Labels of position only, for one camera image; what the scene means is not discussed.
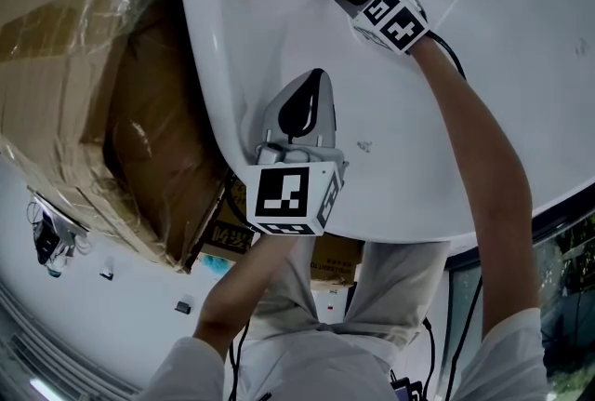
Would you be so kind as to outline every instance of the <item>brown cardboard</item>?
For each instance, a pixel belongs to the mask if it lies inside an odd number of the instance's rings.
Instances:
[[[130,35],[105,143],[108,167],[175,261],[184,261],[196,243],[226,169],[183,16],[181,0],[156,0]]]
[[[232,190],[238,207],[245,211],[245,186],[236,182]],[[222,199],[203,232],[201,253],[237,262],[250,249],[253,233],[244,227]],[[362,261],[363,242],[325,234],[316,239],[311,260],[311,287],[328,290],[351,287],[355,268]]]
[[[168,2],[0,0],[0,152],[73,219],[184,271],[225,165]]]
[[[355,267],[362,261],[362,245],[362,241],[331,234],[318,237],[310,264],[312,289],[351,287]]]
[[[245,211],[245,186],[236,182],[232,194],[238,208]],[[204,254],[236,262],[250,249],[253,236],[254,233],[231,212],[227,200],[222,199],[197,247]]]

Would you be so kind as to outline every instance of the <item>fiducial marker cube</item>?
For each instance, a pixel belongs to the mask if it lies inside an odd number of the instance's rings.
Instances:
[[[322,235],[342,187],[337,163],[248,167],[246,216],[266,234]]]
[[[415,0],[372,0],[352,23],[366,39],[398,55],[430,29]]]

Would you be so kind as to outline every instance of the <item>white floor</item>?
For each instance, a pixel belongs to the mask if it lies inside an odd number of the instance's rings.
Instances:
[[[0,188],[2,283],[75,350],[123,380],[145,386],[176,339],[192,333],[203,300],[219,276],[199,263],[190,275],[174,274],[92,234],[93,252],[75,257],[62,277],[53,279],[37,262],[33,230],[25,213],[30,195],[2,158]],[[114,262],[112,282],[99,276],[108,258]],[[340,320],[346,294],[347,290],[315,293],[321,320]],[[174,310],[181,299],[192,301],[190,315]],[[439,376],[447,312],[445,274],[429,313],[437,345],[437,367],[429,394],[433,394]],[[430,339],[423,330],[403,353],[395,373],[398,378],[425,382],[429,368]]]

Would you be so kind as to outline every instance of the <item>white shirt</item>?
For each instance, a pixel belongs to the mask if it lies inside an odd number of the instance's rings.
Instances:
[[[271,401],[394,401],[386,364],[352,339],[307,331],[256,342],[242,353],[242,398],[258,401],[270,393]],[[539,310],[511,316],[485,337],[453,401],[545,400],[543,353]],[[184,338],[138,400],[221,401],[223,378],[219,354],[204,341]]]

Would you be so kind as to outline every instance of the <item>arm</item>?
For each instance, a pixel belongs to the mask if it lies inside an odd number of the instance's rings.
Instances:
[[[434,93],[465,185],[483,273],[483,335],[538,307],[529,184],[519,157],[487,107],[437,45],[422,38],[411,55]]]
[[[194,338],[207,342],[225,360],[231,342],[250,320],[296,240],[263,235],[210,291]]]

